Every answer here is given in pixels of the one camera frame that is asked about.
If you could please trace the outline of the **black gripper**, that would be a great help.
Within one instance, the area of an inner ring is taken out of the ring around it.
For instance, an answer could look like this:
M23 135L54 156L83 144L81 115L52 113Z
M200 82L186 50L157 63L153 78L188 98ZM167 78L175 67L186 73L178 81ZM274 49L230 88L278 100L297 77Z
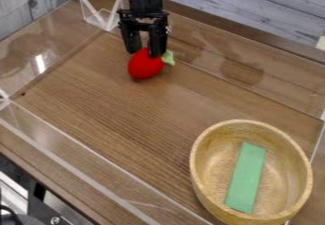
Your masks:
M163 0L129 0L130 7L118 11L125 47L134 54L142 49L141 31L149 31L150 57L161 57L167 45L167 16Z

